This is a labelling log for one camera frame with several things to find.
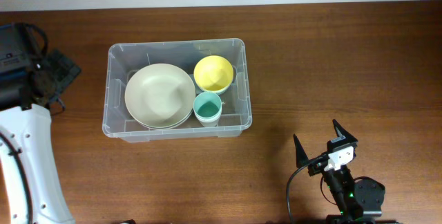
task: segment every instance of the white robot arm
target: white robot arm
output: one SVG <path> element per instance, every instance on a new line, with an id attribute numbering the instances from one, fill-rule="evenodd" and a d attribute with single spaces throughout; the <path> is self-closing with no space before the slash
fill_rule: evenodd
<path id="1" fill-rule="evenodd" d="M 58 50 L 48 53 L 40 28 L 0 26 L 0 163 L 13 224 L 75 223 L 52 154 L 49 107 L 59 102 L 64 109 L 59 96 L 80 72 Z"/>
<path id="2" fill-rule="evenodd" d="M 50 143 L 50 123 L 49 110 L 36 104 L 28 110 L 17 106 L 0 112 L 0 161 L 12 224 L 75 223 L 61 192 Z M 18 153 L 25 178 L 6 142 Z"/>

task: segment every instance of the white plastic casing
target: white plastic casing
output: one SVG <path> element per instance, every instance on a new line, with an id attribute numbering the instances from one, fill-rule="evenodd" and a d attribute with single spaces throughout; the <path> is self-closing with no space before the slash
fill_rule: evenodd
<path id="1" fill-rule="evenodd" d="M 353 160 L 354 148 L 352 146 L 341 149 L 339 151 L 329 154 L 329 160 L 327 166 L 324 168 L 325 171 L 334 169 L 339 170 L 341 166 L 346 165 Z"/>
<path id="2" fill-rule="evenodd" d="M 50 142 L 50 112 L 33 104 L 29 110 L 14 107 L 0 112 L 0 131 L 19 154 L 29 184 L 33 218 L 38 224 L 73 224 L 61 192 Z M 28 223 L 28 208 L 17 164 L 0 140 L 0 161 L 10 206 L 11 223 Z"/>

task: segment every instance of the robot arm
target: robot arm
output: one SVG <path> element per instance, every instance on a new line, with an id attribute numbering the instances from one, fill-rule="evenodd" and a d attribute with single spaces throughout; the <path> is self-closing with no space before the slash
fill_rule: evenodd
<path id="1" fill-rule="evenodd" d="M 338 137 L 327 142 L 326 152 L 311 160 L 308 159 L 299 139 L 294 135 L 298 170 L 308 167 L 310 176 L 322 174 L 341 213 L 341 216 L 328 216 L 326 223 L 397 223 L 396 221 L 375 221 L 375 218 L 382 215 L 381 205 L 384 201 L 385 187 L 366 176 L 352 177 L 347 164 L 356 157 L 354 151 L 358 140 L 342 128 L 336 120 L 333 120 L 333 126 Z M 288 208 L 288 188 L 291 179 L 293 176 L 287 184 Z M 290 208 L 289 216 L 293 220 Z"/>
<path id="2" fill-rule="evenodd" d="M 52 154 L 49 106 L 81 70 L 47 49 L 34 25 L 0 26 L 0 162 L 13 224 L 75 223 Z"/>
<path id="3" fill-rule="evenodd" d="M 50 122 L 49 110 L 36 104 L 25 111 L 17 106 L 0 112 L 0 132 L 3 134 L 0 160 L 11 223 L 75 223 L 61 192 L 50 143 Z M 22 181 L 12 151 L 3 138 L 7 138 L 18 152 L 26 183 Z M 26 196 L 24 184 L 30 191 L 30 199 Z"/>

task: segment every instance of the teal cup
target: teal cup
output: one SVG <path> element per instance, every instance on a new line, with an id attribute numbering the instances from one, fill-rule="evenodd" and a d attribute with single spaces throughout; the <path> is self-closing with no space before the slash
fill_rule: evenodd
<path id="1" fill-rule="evenodd" d="M 193 112 L 204 127 L 216 127 L 222 112 L 220 96 L 212 92 L 199 94 L 193 101 Z"/>

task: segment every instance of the clear plastic bin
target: clear plastic bin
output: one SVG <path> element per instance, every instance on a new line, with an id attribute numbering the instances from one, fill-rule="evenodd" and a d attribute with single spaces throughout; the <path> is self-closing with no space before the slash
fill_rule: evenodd
<path id="1" fill-rule="evenodd" d="M 165 63 L 182 68 L 189 75 L 195 65 L 208 55 L 219 55 L 233 65 L 233 83 L 220 95 L 223 105 L 218 126 L 203 127 L 192 113 L 174 129 L 155 130 L 143 127 L 132 118 L 124 102 L 124 92 L 131 76 L 151 64 Z M 236 137 L 252 121 L 246 51 L 241 39 L 169 41 L 145 44 L 115 44 L 109 49 L 103 132 L 127 142 L 199 137 Z"/>

